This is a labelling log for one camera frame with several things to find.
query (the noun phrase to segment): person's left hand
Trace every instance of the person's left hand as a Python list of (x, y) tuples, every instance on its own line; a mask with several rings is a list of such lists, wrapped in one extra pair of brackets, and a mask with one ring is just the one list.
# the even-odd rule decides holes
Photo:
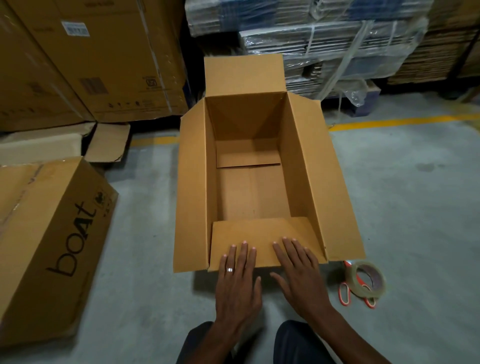
[(235, 266), (236, 246), (231, 246), (228, 255), (220, 260), (216, 284), (216, 320), (214, 326), (221, 328), (224, 339), (235, 344), (245, 327), (250, 324), (262, 308), (262, 286), (260, 277), (252, 282), (257, 251), (253, 247), (248, 253), (248, 244), (243, 242)]

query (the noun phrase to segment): forearm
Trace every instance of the forearm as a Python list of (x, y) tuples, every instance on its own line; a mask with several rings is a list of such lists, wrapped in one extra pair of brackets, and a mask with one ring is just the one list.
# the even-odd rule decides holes
[(222, 364), (234, 346), (231, 335), (214, 323), (185, 364)]
[(361, 338), (337, 310), (309, 323), (344, 364), (389, 364), (377, 350)]

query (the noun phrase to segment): yellow stripe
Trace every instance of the yellow stripe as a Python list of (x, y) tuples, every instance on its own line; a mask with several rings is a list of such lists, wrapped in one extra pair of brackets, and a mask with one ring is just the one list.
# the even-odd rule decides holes
[(448, 121), (471, 121), (471, 120), (478, 120), (478, 119), (480, 119), (480, 113), (428, 116), (425, 118), (364, 121), (364, 122), (352, 122), (349, 124), (332, 125), (331, 127), (329, 127), (329, 131), (340, 132), (343, 130), (352, 130), (352, 129), (383, 128), (387, 126), (418, 125), (418, 124), (429, 124), (433, 122), (448, 122)]
[[(343, 130), (353, 130), (353, 129), (384, 128), (388, 126), (419, 125), (419, 124), (430, 124), (434, 122), (476, 121), (476, 120), (480, 120), (480, 113), (428, 116), (424, 118), (351, 122), (348, 124), (337, 124), (337, 125), (329, 126), (329, 131), (340, 132)], [(130, 146), (131, 147), (152, 146), (152, 145), (158, 145), (158, 144), (173, 144), (178, 142), (179, 142), (179, 137), (177, 136), (156, 136), (156, 137), (150, 137), (150, 138), (132, 139)]]

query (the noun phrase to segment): jeans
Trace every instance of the jeans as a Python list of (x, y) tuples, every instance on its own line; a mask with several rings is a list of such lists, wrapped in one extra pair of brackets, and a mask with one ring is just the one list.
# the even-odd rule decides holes
[[(204, 322), (192, 329), (185, 339), (177, 364), (184, 364), (207, 334), (213, 322)], [(236, 364), (238, 361), (229, 353), (224, 364)], [(313, 330), (304, 322), (285, 321), (276, 332), (274, 364), (335, 364), (324, 344)]]

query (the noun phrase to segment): orange-handled scissors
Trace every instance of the orange-handled scissors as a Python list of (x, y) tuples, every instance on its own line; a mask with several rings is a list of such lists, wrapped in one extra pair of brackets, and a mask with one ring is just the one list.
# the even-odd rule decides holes
[[(352, 265), (351, 261), (349, 260), (344, 260), (343, 261), (343, 264), (345, 264), (345, 267), (349, 267)], [(369, 291), (371, 291), (372, 289), (370, 288), (370, 286), (368, 284), (366, 284), (362, 278), (360, 278), (360, 276), (357, 274), (357, 281), (360, 283), (360, 285), (362, 287), (365, 287), (366, 289), (368, 289)], [(347, 300), (344, 301), (344, 299), (342, 298), (342, 286), (345, 286), (346, 289), (347, 289)], [(342, 282), (340, 283), (340, 285), (338, 286), (338, 298), (340, 299), (340, 303), (344, 306), (349, 306), (350, 303), (351, 303), (351, 300), (350, 300), (350, 293), (351, 293), (351, 290), (350, 290), (350, 287), (348, 286), (347, 282)], [(365, 304), (368, 306), (368, 308), (371, 308), (371, 309), (374, 309), (377, 305), (377, 302), (375, 301), (374, 298), (363, 298)]]

